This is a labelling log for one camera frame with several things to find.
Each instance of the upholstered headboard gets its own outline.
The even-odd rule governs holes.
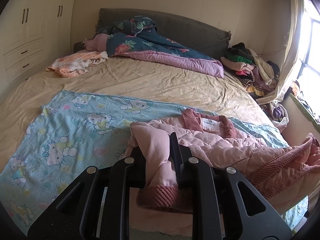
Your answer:
[[[96,31],[115,21],[130,19],[136,15],[151,18],[158,33],[186,47],[195,49],[215,59],[224,56],[231,33],[186,17],[149,10],[101,8]]]

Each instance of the white curtain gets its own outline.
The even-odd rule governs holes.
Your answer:
[[[300,70],[298,59],[298,48],[301,31],[301,20],[304,12],[303,0],[291,0],[291,24],[288,44],[285,50],[284,63],[280,67],[279,82],[276,89],[263,98],[257,99],[259,105],[274,102],[281,102],[284,94],[290,87],[292,80],[296,79]]]

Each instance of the clothing label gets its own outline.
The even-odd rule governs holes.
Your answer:
[[[220,124],[220,122],[217,122],[215,120],[201,118],[201,125],[202,125],[202,128],[205,130],[219,132],[220,131],[219,124]]]

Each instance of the orange striped towel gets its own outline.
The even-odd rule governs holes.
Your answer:
[[[76,77],[86,72],[86,67],[97,65],[108,59],[108,54],[104,51],[102,53],[94,52],[80,52],[58,58],[51,66],[47,67],[47,71],[55,71],[61,77]]]

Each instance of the wall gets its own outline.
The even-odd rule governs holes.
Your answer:
[[[71,43],[92,38],[100,8],[138,8],[177,14],[231,31],[231,45],[244,42],[261,53],[271,5],[271,0],[75,0]]]
[[[282,136],[290,146],[300,145],[308,133],[312,133],[315,138],[320,140],[320,134],[313,127],[313,124],[304,117],[290,97],[287,97],[281,104],[289,116],[289,123]]]
[[[291,23],[290,0],[272,0],[270,25],[261,57],[276,63],[284,63],[285,47]]]

